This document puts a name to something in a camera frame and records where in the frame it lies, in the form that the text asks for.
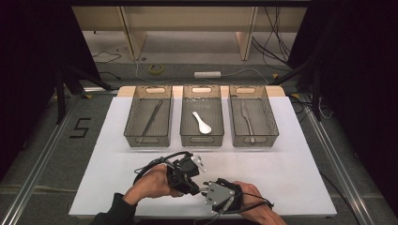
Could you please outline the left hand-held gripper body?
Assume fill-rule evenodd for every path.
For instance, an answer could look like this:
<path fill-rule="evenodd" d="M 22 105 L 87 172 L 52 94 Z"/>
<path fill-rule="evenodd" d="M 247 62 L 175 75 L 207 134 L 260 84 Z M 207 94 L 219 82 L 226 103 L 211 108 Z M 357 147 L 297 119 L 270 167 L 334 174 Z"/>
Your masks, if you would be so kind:
<path fill-rule="evenodd" d="M 199 156 L 184 157 L 167 166 L 167 180 L 172 188 L 197 188 L 192 178 L 206 171 Z"/>

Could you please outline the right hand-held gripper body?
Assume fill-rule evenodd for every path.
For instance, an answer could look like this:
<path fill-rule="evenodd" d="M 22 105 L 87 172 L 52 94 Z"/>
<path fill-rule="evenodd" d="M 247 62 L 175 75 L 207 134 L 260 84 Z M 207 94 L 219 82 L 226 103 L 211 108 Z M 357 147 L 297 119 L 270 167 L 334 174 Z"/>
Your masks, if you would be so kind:
<path fill-rule="evenodd" d="M 243 201 L 240 185 L 219 178 L 216 182 L 209 182 L 205 192 L 205 204 L 221 214 L 235 214 Z"/>

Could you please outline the clear grey plastic bin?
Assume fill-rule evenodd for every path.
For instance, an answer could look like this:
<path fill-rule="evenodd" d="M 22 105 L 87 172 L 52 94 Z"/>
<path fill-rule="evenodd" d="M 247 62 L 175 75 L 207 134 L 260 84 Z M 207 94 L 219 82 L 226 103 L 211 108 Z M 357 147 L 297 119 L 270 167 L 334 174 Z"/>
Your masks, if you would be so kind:
<path fill-rule="evenodd" d="M 171 85 L 137 86 L 124 129 L 130 147 L 169 146 L 172 110 Z"/>
<path fill-rule="evenodd" d="M 241 100 L 244 99 L 253 128 L 255 143 L 250 143 L 247 123 L 241 113 Z M 229 112 L 232 139 L 235 147 L 271 147 L 279 137 L 279 130 L 270 106 L 265 86 L 229 86 Z"/>
<path fill-rule="evenodd" d="M 200 131 L 193 112 L 211 127 Z M 183 86 L 180 137 L 183 146 L 221 146 L 224 135 L 221 88 L 218 85 Z"/>

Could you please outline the metal tongs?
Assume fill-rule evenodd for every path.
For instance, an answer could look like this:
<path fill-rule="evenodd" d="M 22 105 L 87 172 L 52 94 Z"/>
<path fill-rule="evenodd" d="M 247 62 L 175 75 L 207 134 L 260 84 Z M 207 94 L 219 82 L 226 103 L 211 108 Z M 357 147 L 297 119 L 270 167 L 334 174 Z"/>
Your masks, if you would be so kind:
<path fill-rule="evenodd" d="M 248 126 L 249 134 L 251 136 L 250 137 L 250 143 L 254 144 L 255 143 L 255 138 L 253 137 L 253 128 L 252 128 L 252 125 L 251 125 L 251 122 L 250 122 L 250 119 L 249 119 L 249 114 L 248 114 L 248 110 L 246 108 L 246 104 L 245 104 L 244 99 L 241 100 L 241 113 L 242 113 L 242 116 L 244 117 L 244 119 L 245 119 L 245 121 L 247 123 L 247 126 Z"/>

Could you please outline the person's left hand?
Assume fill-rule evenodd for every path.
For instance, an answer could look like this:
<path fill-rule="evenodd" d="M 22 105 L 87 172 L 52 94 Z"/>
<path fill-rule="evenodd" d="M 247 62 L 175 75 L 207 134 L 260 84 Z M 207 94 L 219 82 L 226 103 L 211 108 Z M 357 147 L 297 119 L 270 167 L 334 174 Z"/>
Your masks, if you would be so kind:
<path fill-rule="evenodd" d="M 180 193 L 169 186 L 167 167 L 164 164 L 153 167 L 132 187 L 132 203 L 136 204 L 144 198 L 163 196 L 179 197 Z"/>

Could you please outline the person's right hand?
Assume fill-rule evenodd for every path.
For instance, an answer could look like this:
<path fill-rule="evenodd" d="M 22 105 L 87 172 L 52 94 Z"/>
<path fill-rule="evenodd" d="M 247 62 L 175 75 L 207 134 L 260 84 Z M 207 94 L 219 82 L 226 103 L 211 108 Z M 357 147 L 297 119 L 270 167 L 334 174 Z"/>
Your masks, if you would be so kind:
<path fill-rule="evenodd" d="M 244 182 L 235 181 L 236 185 L 239 185 L 244 192 L 242 208 L 247 208 L 249 206 L 254 206 L 260 203 L 260 206 L 257 206 L 249 211 L 240 213 L 244 218 L 257 222 L 259 224 L 266 224 L 267 222 L 271 222 L 270 215 L 272 210 L 264 204 L 264 201 L 261 200 L 261 193 L 258 188 L 253 184 L 248 184 Z"/>

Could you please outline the white table cover sheet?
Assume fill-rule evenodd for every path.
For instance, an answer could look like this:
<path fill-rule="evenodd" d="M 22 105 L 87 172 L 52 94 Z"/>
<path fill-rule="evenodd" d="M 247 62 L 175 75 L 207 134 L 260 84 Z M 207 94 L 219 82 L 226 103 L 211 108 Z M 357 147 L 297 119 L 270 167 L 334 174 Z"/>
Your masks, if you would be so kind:
<path fill-rule="evenodd" d="M 135 170 L 149 161 L 182 150 L 180 141 L 181 101 L 173 106 L 171 144 L 167 148 L 132 148 L 124 129 L 131 100 L 112 100 L 99 133 L 91 159 L 70 208 L 78 218 L 95 216 L 109 209 L 113 196 L 126 191 L 135 178 Z M 231 132 L 224 132 L 220 147 L 194 149 L 203 160 L 206 172 L 195 177 L 198 185 L 219 178 L 239 180 L 257 186 L 283 216 L 333 216 L 336 213 L 313 155 L 286 97 L 274 97 L 271 109 L 280 132 L 276 142 L 265 149 L 235 148 Z"/>

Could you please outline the white power strip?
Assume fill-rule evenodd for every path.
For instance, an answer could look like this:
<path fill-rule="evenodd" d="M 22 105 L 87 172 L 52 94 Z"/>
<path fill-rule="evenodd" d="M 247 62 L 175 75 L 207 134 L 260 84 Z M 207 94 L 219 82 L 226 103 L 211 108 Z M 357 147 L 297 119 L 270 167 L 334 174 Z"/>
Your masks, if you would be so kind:
<path fill-rule="evenodd" d="M 222 74 L 219 71 L 196 71 L 193 73 L 193 76 L 195 79 L 218 79 Z"/>

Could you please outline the light wooden table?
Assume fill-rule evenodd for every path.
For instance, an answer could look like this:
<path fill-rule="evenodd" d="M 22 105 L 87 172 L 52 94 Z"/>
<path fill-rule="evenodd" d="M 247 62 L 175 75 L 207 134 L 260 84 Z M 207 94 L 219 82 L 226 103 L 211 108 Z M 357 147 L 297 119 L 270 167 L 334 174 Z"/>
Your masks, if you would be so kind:
<path fill-rule="evenodd" d="M 270 97 L 284 97 L 285 92 L 279 85 L 266 85 L 268 95 Z M 122 86 L 118 90 L 117 96 L 119 98 L 132 98 L 135 92 L 135 86 Z M 221 86 L 221 94 L 223 98 L 229 95 L 229 87 L 227 85 Z M 183 86 L 176 85 L 173 87 L 173 95 L 176 98 L 181 98 L 183 96 Z"/>

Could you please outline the black metal stand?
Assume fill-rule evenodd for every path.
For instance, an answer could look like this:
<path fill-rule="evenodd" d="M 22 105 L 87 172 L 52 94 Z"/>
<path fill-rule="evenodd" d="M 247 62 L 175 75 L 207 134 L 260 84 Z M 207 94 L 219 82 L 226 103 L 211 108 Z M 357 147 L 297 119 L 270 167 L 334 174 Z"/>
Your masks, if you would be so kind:
<path fill-rule="evenodd" d="M 319 103 L 320 103 L 320 71 L 318 69 L 318 66 L 316 65 L 315 59 L 310 57 L 308 60 L 306 60 L 302 65 L 294 68 L 292 71 L 289 71 L 287 74 L 285 74 L 282 78 L 271 82 L 270 85 L 280 85 L 295 76 L 299 74 L 304 74 L 307 77 L 310 77 L 313 79 L 312 87 L 313 87 L 313 98 L 312 98 L 312 112 L 315 116 L 315 118 L 318 121 L 321 121 L 321 110 L 319 108 Z"/>

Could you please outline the black tripod stand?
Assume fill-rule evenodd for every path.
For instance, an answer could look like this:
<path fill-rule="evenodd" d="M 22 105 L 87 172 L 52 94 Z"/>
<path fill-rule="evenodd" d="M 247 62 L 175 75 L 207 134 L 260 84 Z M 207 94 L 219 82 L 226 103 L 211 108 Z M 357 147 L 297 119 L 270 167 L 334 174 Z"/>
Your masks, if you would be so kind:
<path fill-rule="evenodd" d="M 66 86 L 73 95 L 80 95 L 84 92 L 84 88 L 80 80 L 89 80 L 91 83 L 101 87 L 107 91 L 115 90 L 110 84 L 103 82 L 100 76 L 94 76 L 83 70 L 73 66 L 63 66 L 54 75 L 55 90 L 57 96 L 57 124 L 60 124 L 66 116 L 65 90 Z"/>

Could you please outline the beige wooden shelf unit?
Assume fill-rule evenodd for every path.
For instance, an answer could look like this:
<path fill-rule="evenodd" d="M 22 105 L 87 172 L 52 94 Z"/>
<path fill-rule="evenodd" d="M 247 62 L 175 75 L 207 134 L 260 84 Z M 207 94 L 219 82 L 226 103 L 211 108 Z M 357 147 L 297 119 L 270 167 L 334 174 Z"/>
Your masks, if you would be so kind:
<path fill-rule="evenodd" d="M 140 56 L 149 31 L 234 32 L 240 58 L 249 58 L 254 32 L 269 32 L 278 21 L 283 33 L 296 33 L 306 7 L 74 7 L 84 31 L 122 31 L 130 57 Z"/>

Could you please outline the dark curtain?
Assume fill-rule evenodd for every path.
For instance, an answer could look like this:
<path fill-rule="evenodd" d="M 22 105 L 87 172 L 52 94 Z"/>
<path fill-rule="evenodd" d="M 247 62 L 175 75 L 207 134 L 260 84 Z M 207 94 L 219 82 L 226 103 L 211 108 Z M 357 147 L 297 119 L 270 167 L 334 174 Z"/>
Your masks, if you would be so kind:
<path fill-rule="evenodd" d="M 70 6 L 0 0 L 0 180 L 53 95 L 55 75 L 79 79 L 70 67 L 100 76 Z"/>
<path fill-rule="evenodd" d="M 295 68 L 314 53 L 320 93 L 398 217 L 398 0 L 310 0 L 290 54 Z"/>

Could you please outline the aluminium floor rail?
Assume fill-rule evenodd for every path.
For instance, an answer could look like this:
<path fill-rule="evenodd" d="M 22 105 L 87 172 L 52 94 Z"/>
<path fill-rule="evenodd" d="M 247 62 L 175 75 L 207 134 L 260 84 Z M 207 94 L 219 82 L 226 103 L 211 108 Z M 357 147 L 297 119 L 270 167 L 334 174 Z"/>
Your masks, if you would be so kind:
<path fill-rule="evenodd" d="M 40 177 L 42 176 L 52 154 L 54 153 L 54 150 L 58 145 L 61 136 L 64 133 L 64 130 L 69 122 L 70 115 L 73 113 L 73 110 L 79 101 L 80 101 L 79 96 L 71 97 L 64 117 L 55 126 L 51 137 L 46 142 L 46 145 L 42 150 L 41 154 L 39 155 L 38 160 L 36 161 L 32 171 L 29 173 L 28 177 L 26 178 L 22 186 L 18 189 L 16 197 L 14 198 L 10 207 L 5 213 L 5 216 L 0 221 L 1 225 L 17 224 Z"/>
<path fill-rule="evenodd" d="M 321 142 L 326 156 L 329 159 L 331 168 L 333 169 L 342 187 L 342 192 L 345 195 L 346 202 L 351 208 L 359 225 L 375 225 L 375 222 L 366 207 L 365 201 L 360 196 L 360 192 L 355 187 L 353 179 L 350 177 L 342 160 L 338 156 L 338 153 L 336 152 L 336 149 L 332 144 L 331 139 L 326 132 L 326 129 L 324 128 L 319 118 L 315 115 L 315 111 L 319 109 L 319 103 L 315 99 L 312 99 L 312 102 L 312 108 L 306 108 L 306 111 L 309 113 L 309 121 L 311 122 L 317 138 Z"/>

